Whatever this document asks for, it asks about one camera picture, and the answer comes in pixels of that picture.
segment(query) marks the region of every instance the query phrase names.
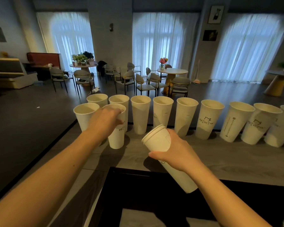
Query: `round table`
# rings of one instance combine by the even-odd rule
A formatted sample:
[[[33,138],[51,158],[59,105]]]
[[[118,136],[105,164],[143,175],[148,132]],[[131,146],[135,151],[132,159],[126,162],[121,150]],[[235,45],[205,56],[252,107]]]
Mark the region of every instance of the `round table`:
[[[167,73],[167,77],[165,80],[165,84],[172,86],[173,83],[171,82],[171,80],[173,80],[176,75],[182,75],[182,74],[187,74],[188,71],[184,70],[184,69],[179,69],[179,68],[165,68],[165,69],[157,69],[158,72],[160,73]],[[168,94],[168,87],[164,87],[163,94]]]
[[[90,61],[89,64],[86,64],[86,65],[73,65],[73,64],[70,64],[69,66],[73,67],[73,68],[81,68],[81,70],[90,72],[89,68],[98,66],[98,64],[97,64],[96,61]]]

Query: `white paper cup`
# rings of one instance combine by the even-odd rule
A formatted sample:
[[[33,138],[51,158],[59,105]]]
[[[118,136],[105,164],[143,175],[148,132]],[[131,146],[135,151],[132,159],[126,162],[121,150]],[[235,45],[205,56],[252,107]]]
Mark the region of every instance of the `white paper cup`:
[[[256,110],[247,121],[241,136],[243,142],[251,145],[263,137],[278,114],[282,113],[280,108],[266,103],[255,103],[254,107]]]
[[[220,137],[227,142],[233,142],[254,111],[255,108],[250,104],[230,102]]]
[[[198,104],[198,101],[192,98],[182,97],[177,99],[175,131],[178,136],[182,137],[187,134]]]
[[[284,144],[284,105],[280,108],[283,112],[277,116],[264,138],[267,144],[275,147],[281,147]]]
[[[122,113],[118,114],[118,119],[125,120],[126,107],[121,104],[108,104],[103,108],[119,108]],[[124,145],[124,123],[115,127],[114,131],[108,137],[109,146],[113,149],[120,149]]]
[[[109,97],[108,101],[110,104],[117,103],[117,104],[122,104],[123,106],[126,107],[124,128],[125,128],[125,132],[127,132],[129,97],[126,95],[114,95],[114,96]]]
[[[136,134],[142,135],[147,128],[151,99],[148,96],[134,96],[130,101],[133,111],[133,129]]]
[[[107,99],[108,96],[105,94],[93,94],[90,95],[86,98],[87,102],[89,103],[96,103],[98,104],[100,107],[104,107],[105,105],[107,105]]]
[[[201,109],[195,133],[196,137],[203,140],[208,139],[223,108],[224,104],[219,101],[212,99],[205,99],[201,101]]]
[[[160,124],[167,126],[174,100],[166,96],[157,96],[153,99],[153,102],[154,127],[157,127]]]
[[[170,134],[161,124],[144,136],[142,142],[150,151],[167,151],[170,147]],[[167,162],[159,162],[186,193],[191,193],[198,188],[186,173],[172,168]]]
[[[92,114],[98,109],[99,105],[95,103],[83,103],[74,108],[81,131],[87,129]]]

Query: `broom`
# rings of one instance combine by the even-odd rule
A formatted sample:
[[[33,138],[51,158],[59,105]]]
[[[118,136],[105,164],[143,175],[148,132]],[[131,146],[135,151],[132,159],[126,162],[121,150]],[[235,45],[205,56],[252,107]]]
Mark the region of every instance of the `broom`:
[[[199,84],[200,80],[198,79],[198,75],[199,75],[199,65],[200,65],[200,60],[198,62],[198,69],[197,69],[197,74],[196,74],[196,79],[193,81],[195,84]]]

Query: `white curtain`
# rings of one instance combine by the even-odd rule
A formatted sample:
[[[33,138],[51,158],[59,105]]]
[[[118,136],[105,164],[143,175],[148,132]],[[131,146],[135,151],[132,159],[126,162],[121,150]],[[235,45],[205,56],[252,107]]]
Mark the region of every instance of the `white curtain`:
[[[259,83],[284,35],[284,15],[227,14],[212,80]]]
[[[133,13],[133,63],[159,68],[159,59],[168,58],[173,68],[188,70],[198,13]]]
[[[60,53],[66,71],[78,70],[69,66],[72,54],[94,53],[88,13],[39,12],[37,17],[47,52]],[[90,71],[97,73],[95,67]]]

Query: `sheer curtain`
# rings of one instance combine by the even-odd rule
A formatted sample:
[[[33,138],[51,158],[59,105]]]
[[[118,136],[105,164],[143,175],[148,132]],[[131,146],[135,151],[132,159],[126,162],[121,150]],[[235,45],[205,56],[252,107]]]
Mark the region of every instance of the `sheer curtain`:
[[[168,58],[173,68],[188,70],[198,13],[133,13],[133,63],[142,73]]]
[[[212,80],[259,83],[284,35],[284,15],[227,14]]]
[[[78,70],[69,66],[72,54],[94,53],[88,13],[39,12],[37,17],[47,52],[60,53],[66,71]],[[97,73],[95,67],[90,71]]]

